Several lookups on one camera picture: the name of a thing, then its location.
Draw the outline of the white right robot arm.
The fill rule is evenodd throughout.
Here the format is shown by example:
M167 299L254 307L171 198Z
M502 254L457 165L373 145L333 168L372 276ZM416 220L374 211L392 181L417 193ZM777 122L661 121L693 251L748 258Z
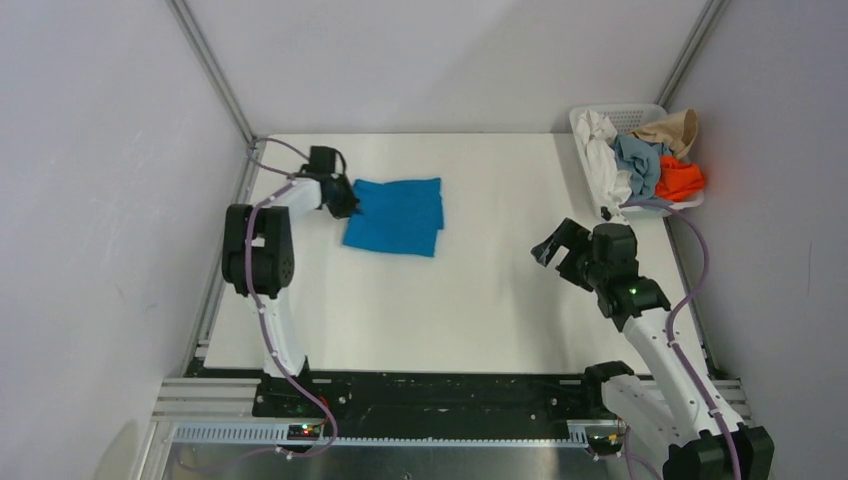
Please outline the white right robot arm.
M561 278L595 294L603 317L636 349L662 397L648 393L622 361L584 372L584 410L613 413L662 463L661 479L767 479L774 442L762 426L750 427L683 349L676 309L653 279L641 275L638 240L626 224L588 230L566 218L531 254L547 266L561 248Z

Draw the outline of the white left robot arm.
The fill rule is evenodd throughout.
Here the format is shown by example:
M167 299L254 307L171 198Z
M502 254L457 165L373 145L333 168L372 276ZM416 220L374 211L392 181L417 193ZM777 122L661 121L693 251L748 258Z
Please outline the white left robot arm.
M314 387L299 376L307 364L297 339L289 298L295 274L293 224L303 215L326 210L346 219L360 210L347 176L347 162L334 147L312 146L300 169L255 204L232 204L225 214L221 272L259 318L264 344L263 370L290 379L277 391L277 403L292 416L314 406Z

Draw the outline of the bright blue t-shirt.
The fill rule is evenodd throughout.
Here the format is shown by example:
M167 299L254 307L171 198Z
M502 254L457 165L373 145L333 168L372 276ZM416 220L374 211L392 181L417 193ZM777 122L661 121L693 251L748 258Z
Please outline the bright blue t-shirt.
M359 211L342 236L346 247L385 254L435 256L445 227L442 179L385 183L358 179L353 190Z

